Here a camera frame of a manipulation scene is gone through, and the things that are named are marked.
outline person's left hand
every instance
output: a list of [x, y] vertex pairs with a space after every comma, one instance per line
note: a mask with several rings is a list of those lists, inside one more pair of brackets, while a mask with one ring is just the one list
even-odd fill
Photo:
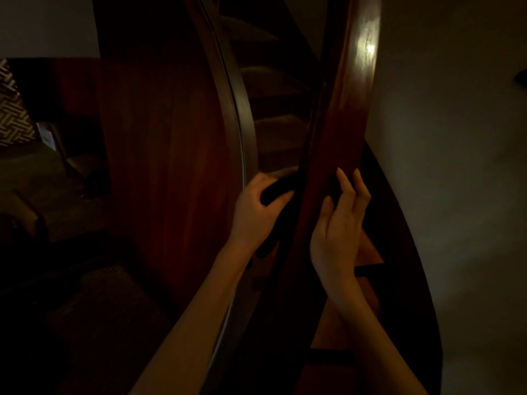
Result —
[[229, 242], [241, 246], [250, 255], [271, 233], [278, 215], [293, 198], [293, 191], [280, 195], [269, 206], [260, 203], [260, 195], [278, 178], [258, 173], [241, 192], [234, 209]]

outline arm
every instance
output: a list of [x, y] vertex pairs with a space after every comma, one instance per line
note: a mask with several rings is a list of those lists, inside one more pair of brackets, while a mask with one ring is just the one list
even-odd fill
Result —
[[355, 190], [344, 172], [337, 170], [342, 195], [334, 209], [324, 199], [311, 239], [313, 266], [328, 297], [346, 322], [357, 365], [372, 393], [426, 395], [373, 314], [354, 275], [362, 221], [370, 200], [360, 173], [355, 170]]
[[271, 232], [281, 210], [293, 197], [293, 192], [288, 192], [267, 207], [260, 204], [262, 191], [276, 180], [259, 173], [240, 194], [227, 244], [143, 371], [132, 395], [199, 393], [238, 281], [253, 253]]

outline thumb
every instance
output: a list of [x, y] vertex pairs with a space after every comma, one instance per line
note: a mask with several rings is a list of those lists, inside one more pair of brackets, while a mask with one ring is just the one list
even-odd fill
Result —
[[333, 216], [333, 200], [329, 195], [326, 196], [324, 202], [322, 202], [322, 208], [320, 208], [320, 216], [318, 217], [317, 225], [315, 226], [315, 232], [317, 235], [326, 238], [328, 231], [329, 221]]
[[294, 191], [286, 192], [285, 194], [280, 195], [277, 199], [269, 204], [267, 209], [273, 213], [274, 216], [278, 216], [282, 209], [287, 205], [287, 203], [293, 198]]

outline patterned curtain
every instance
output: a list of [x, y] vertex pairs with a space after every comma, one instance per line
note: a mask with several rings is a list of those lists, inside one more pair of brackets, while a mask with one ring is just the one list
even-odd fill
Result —
[[26, 143], [35, 138], [35, 130], [7, 60], [0, 59], [0, 146]]

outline forearm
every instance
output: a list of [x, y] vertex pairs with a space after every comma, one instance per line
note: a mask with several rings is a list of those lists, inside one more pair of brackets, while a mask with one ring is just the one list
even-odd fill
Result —
[[357, 365], [375, 394], [426, 395], [369, 307], [358, 284], [336, 302], [351, 336]]
[[137, 381], [132, 394], [198, 394], [215, 339], [250, 251], [228, 242], [200, 289]]

